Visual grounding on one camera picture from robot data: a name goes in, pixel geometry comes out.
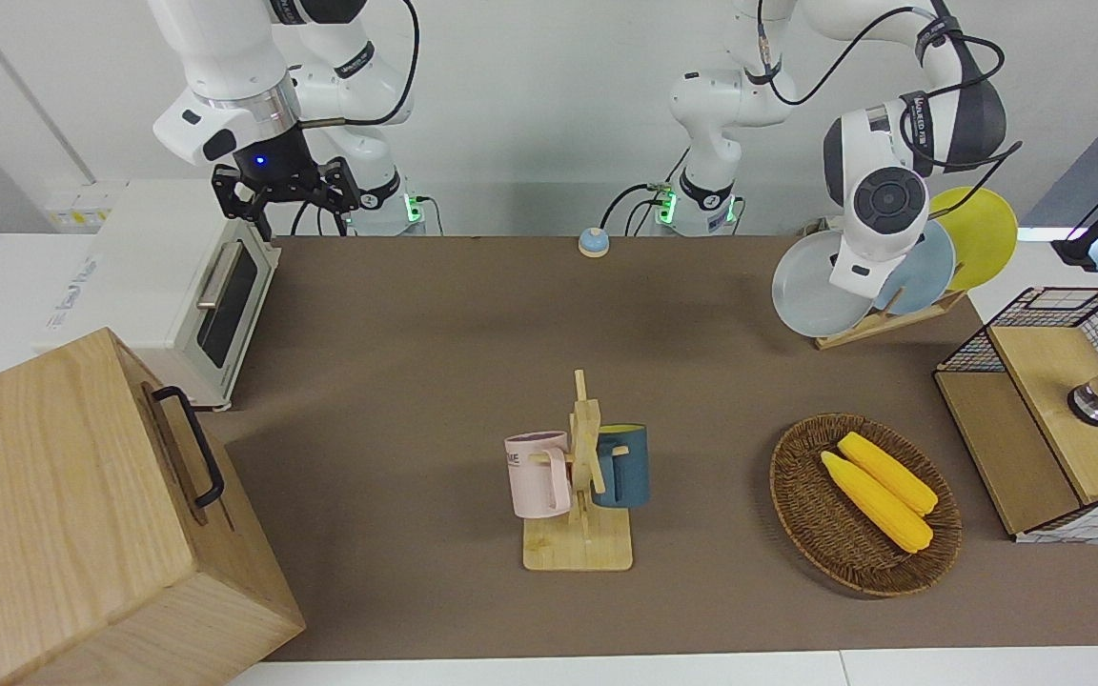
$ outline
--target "woven bowl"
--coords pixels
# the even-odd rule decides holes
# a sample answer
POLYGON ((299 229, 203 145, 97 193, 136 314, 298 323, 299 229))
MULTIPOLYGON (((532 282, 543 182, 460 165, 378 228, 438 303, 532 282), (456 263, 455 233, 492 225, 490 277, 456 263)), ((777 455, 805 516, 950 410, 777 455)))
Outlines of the woven bowl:
POLYGON ((833 581, 869 596, 905 596, 933 586, 955 563, 963 539, 955 499, 927 456, 859 415, 818 415, 792 426, 774 449, 770 494, 798 551, 833 581), (938 495, 934 511, 925 517, 934 530, 925 550, 901 551, 828 476, 820 451, 840 456, 837 442, 851 430, 884 448, 938 495))

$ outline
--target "white wall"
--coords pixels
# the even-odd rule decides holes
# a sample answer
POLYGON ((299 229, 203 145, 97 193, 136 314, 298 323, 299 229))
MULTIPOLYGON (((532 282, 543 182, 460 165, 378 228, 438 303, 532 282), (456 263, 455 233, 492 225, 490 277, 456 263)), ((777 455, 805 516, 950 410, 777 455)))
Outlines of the white wall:
MULTIPOLYGON (((458 234, 573 234, 597 222, 615 191, 662 178, 687 144, 668 112, 676 75, 727 65, 720 35, 728 0, 415 4, 423 19, 417 105, 391 140, 402 170, 440 199, 448 229, 458 234)), ((1098 134, 1098 1, 950 4, 966 31, 1008 52, 995 86, 1009 110, 1009 135, 1028 145, 993 187, 1023 214, 1098 134)), ((371 0, 362 16, 379 50, 402 69, 410 40, 404 4, 371 0)), ((802 21, 788 42, 788 69, 803 86, 841 50, 802 21)), ((205 175, 149 134, 183 81, 144 0, 0 0, 0 48, 96 178, 205 175)), ((785 125, 740 132, 746 157, 737 191, 749 198, 746 227, 785 230, 834 213, 820 166, 829 123, 925 86, 909 50, 866 44, 785 125)), ((31 153, 30 145, 44 148, 44 164, 3 162, 35 199, 61 176, 49 169, 61 165, 53 135, 21 114, 25 108, 0 104, 0 140, 12 139, 0 142, 0 161, 31 153)), ((973 179, 938 179, 934 188, 973 179)))

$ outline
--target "plate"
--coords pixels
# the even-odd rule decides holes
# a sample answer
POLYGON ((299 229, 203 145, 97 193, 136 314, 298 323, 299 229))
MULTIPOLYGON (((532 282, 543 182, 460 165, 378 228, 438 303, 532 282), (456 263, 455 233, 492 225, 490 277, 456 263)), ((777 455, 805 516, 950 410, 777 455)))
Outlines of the plate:
MULTIPOLYGON (((931 200, 931 212, 959 203, 971 187, 940 192, 931 200)), ((944 214, 938 222, 946 229, 955 246, 960 269, 951 279, 951 291, 967 291, 998 277, 1015 255, 1019 243, 1019 221, 1010 203, 997 192, 982 188, 967 203, 944 214)))
POLYGON ((859 415, 818 415, 792 426, 770 461, 770 495, 803 556, 867 596, 905 596, 933 586, 955 564, 963 542, 960 510, 943 475, 909 440, 859 415), (938 495, 927 516, 934 538, 923 550, 901 551, 828 476, 820 451, 841 454, 837 442, 851 430, 884 448, 938 495))
POLYGON ((774 308, 796 334, 820 338, 850 329, 871 312, 871 299, 828 283, 841 234, 820 230, 785 251, 774 270, 774 308))
POLYGON ((955 247, 941 223, 927 222, 922 229, 921 241, 909 251, 906 261, 900 262, 892 271, 884 290, 875 299, 875 307, 885 310, 893 296, 904 288, 904 292, 885 310, 893 315, 907 315, 934 304, 940 300, 946 285, 951 283, 951 274, 955 273, 955 247))

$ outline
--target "wooden mug stand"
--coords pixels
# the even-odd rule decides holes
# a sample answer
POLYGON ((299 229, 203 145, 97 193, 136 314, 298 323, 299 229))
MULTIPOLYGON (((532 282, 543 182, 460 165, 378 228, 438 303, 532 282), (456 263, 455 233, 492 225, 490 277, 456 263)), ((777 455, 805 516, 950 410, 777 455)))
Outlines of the wooden mug stand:
MULTIPOLYGON (((960 273, 960 268, 963 268, 962 263, 955 265, 955 272, 953 273, 953 277, 955 273, 960 273)), ((926 322, 928 318, 945 315, 951 312, 952 307, 959 304, 959 301, 963 300, 964 296, 968 294, 967 291, 948 291, 941 296, 940 300, 934 300, 934 304, 931 305, 931 307, 918 310, 918 312, 907 315, 888 314, 888 310, 893 308, 893 305, 897 304, 897 300, 900 300, 904 292, 906 292, 906 290, 900 288, 900 290, 892 296, 892 300, 888 300, 887 307, 884 307, 884 310, 876 310, 876 312, 866 315, 863 317, 863 320, 854 325, 853 328, 842 330, 841 334, 836 336, 814 338, 813 340, 816 344, 816 348, 827 350, 828 348, 844 346, 844 344, 852 344, 855 340, 887 334, 889 330, 896 330, 911 324, 918 324, 918 322, 926 322)))
POLYGON ((571 451, 567 453, 574 498, 568 514, 524 520, 524 569, 624 572, 632 566, 629 510, 602 508, 592 503, 592 487, 597 494, 604 494, 606 488, 596 456, 601 402, 589 398, 587 381, 581 369, 574 370, 574 412, 570 414, 571 451))

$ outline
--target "blue mug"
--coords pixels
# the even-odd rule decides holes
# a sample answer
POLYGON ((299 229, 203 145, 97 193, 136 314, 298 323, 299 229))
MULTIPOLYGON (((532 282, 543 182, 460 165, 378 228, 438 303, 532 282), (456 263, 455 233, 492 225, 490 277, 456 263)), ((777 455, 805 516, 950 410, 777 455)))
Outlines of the blue mug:
POLYGON ((650 499, 650 459, 647 427, 609 424, 601 427, 596 456, 604 474, 604 494, 592 490, 592 502, 602 508, 637 508, 650 499))

